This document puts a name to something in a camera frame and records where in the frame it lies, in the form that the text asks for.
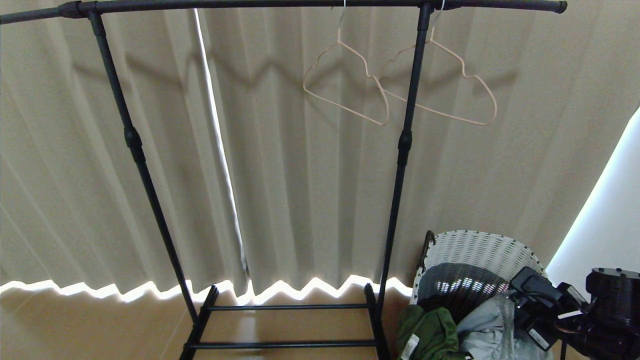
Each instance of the garment rack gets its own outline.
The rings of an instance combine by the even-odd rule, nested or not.
[[[184,344],[184,349],[180,360],[191,360],[195,356],[196,350],[200,349],[246,349],[246,348],[327,348],[327,347],[376,347],[379,359],[389,359],[389,351],[385,333],[382,328],[382,309],[385,300],[385,287],[391,261],[391,252],[396,233],[398,211],[400,208],[400,198],[404,183],[404,171],[407,166],[409,151],[412,144],[412,122],[415,108],[418,84],[420,80],[420,70],[422,68],[422,56],[426,43],[427,30],[429,27],[429,17],[434,10],[452,10],[461,7],[481,7],[481,8],[510,8],[521,10],[539,10],[562,13],[566,10],[566,1],[548,0],[446,0],[444,8],[442,0],[349,0],[348,6],[411,6],[420,8],[418,17],[417,38],[415,52],[413,54],[413,65],[411,80],[407,97],[406,112],[404,115],[404,126],[398,140],[398,158],[396,180],[394,185],[391,211],[385,242],[385,255],[380,278],[380,291],[378,299],[371,284],[364,288],[366,302],[362,304],[323,304],[323,305],[284,305],[284,306],[215,306],[218,296],[218,289],[212,285],[207,297],[200,308],[196,311],[195,305],[187,288],[184,272],[180,265],[178,255],[173,245],[169,228],[163,215],[160,201],[158,200],[149,169],[142,150],[142,140],[136,128],[133,126],[127,103],[125,101],[120,80],[116,72],[107,33],[102,23],[102,14],[118,12],[137,12],[147,10],[176,10],[190,8],[272,8],[272,7],[326,7],[344,6],[344,0],[119,0],[119,1],[72,1],[61,4],[54,8],[31,10],[26,12],[9,13],[0,15],[0,25],[16,22],[25,22],[38,19],[51,19],[65,17],[68,19],[88,19],[93,28],[93,34],[98,42],[104,68],[109,78],[109,84],[113,97],[115,98],[122,124],[124,125],[124,138],[131,151],[133,160],[138,166],[140,177],[145,187],[149,203],[153,209],[158,228],[169,259],[175,271],[176,278],[180,284],[182,296],[187,305],[189,315],[193,321],[191,334]],[[209,321],[212,312],[215,311],[246,311],[246,310],[310,310],[310,309],[368,309],[369,319],[373,339],[371,340],[319,340],[319,341],[278,341],[278,342],[256,342],[256,343],[233,343],[233,342],[207,342],[200,341],[205,326]]]

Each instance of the gray garment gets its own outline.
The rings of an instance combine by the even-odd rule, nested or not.
[[[476,360],[553,360],[530,337],[513,328],[514,303],[505,295],[483,302],[458,324],[460,351]]]

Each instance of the wicker basket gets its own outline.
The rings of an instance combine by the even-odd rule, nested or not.
[[[531,250],[505,236],[459,230],[425,239],[422,263],[413,282],[411,304],[427,310],[445,307],[459,323],[529,266],[547,277]]]

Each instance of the beige curtain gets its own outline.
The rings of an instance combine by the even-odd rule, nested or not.
[[[2,12],[53,3],[2,4]],[[378,127],[306,96],[301,80],[335,41],[341,9],[200,10],[221,138],[210,114],[192,12],[105,15],[125,96],[187,278],[256,292],[277,280],[338,287],[378,280],[404,104]],[[640,4],[574,1],[562,15],[459,9],[436,38],[494,91],[489,127],[417,110],[391,276],[410,284],[427,229],[477,229],[547,262],[589,195],[640,93]],[[343,40],[406,96],[417,9],[348,8]],[[175,285],[122,138],[86,20],[2,28],[2,282],[54,279],[121,291]],[[460,66],[428,47],[419,102],[487,119]],[[362,63],[328,53],[308,79],[322,96],[380,119]]]

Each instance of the brown tile floor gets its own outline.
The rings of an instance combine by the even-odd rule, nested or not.
[[[408,298],[387,291],[385,333],[395,355],[397,316]],[[337,300],[314,290],[302,303]],[[340,302],[363,302],[362,288],[352,286]],[[268,304],[299,303],[286,295]],[[218,305],[233,305],[222,293]],[[124,303],[116,297],[96,299],[86,293],[58,295],[54,290],[8,290],[0,295],[0,359],[178,359],[191,324],[182,297],[158,300],[148,293]],[[364,309],[246,311],[214,313],[203,340],[275,341],[366,339],[371,337]],[[375,359],[373,348],[204,350],[196,359]]]

